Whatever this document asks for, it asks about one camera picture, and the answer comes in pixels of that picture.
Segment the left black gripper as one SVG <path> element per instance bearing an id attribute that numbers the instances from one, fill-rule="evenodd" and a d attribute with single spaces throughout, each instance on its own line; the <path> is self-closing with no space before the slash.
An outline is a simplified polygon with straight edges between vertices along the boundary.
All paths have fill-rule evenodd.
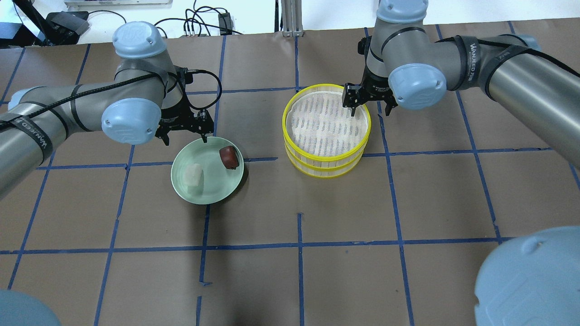
<path id="1" fill-rule="evenodd" d="M 203 143 L 208 142 L 208 136 L 215 130 L 215 123 L 207 109 L 195 113 L 191 111 L 185 86 L 193 82 L 193 74 L 187 68 L 176 68 L 169 73 L 168 90 L 161 106 L 155 137 L 162 140 L 165 146 L 170 145 L 169 132 L 173 130 L 188 130 L 196 132 Z"/>

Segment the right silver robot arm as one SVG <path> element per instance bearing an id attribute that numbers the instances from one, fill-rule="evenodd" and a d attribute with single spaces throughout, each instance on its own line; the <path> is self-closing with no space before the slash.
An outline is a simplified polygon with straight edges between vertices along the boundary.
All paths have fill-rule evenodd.
<path id="1" fill-rule="evenodd" d="M 381 0 L 375 33 L 359 53 L 365 70 L 346 83 L 343 106 L 368 101 L 420 110 L 447 91 L 480 87 L 574 167 L 580 163 L 579 74 L 541 52 L 528 35 L 431 43 L 423 29 L 426 0 Z M 479 326 L 577 326 L 579 227 L 537 231 L 499 245 L 477 274 Z"/>

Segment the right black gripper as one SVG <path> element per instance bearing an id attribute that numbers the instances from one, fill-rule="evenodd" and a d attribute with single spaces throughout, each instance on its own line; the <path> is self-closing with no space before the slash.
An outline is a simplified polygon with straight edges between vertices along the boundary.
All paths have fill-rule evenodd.
<path id="1" fill-rule="evenodd" d="M 371 36 L 364 37 L 358 42 L 358 54 L 362 54 L 365 59 L 365 68 L 361 83 L 345 83 L 342 94 L 342 106 L 350 109 L 350 117 L 356 116 L 357 108 L 365 101 L 384 101 L 385 116 L 389 117 L 394 108 L 398 106 L 394 99 L 393 91 L 389 87 L 387 77 L 382 77 L 371 72 L 367 64 L 370 52 Z"/>

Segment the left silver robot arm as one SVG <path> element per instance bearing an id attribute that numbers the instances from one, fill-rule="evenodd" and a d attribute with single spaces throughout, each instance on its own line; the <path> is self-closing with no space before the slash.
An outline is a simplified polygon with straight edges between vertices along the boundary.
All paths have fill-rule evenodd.
<path id="1" fill-rule="evenodd" d="M 211 131 L 205 110 L 191 111 L 186 84 L 194 71 L 174 66 L 158 29 L 133 21 L 114 33 L 121 63 L 112 83 L 36 86 L 17 91 L 1 114 L 1 202 L 71 135 L 103 132 L 132 146 L 173 130 Z"/>

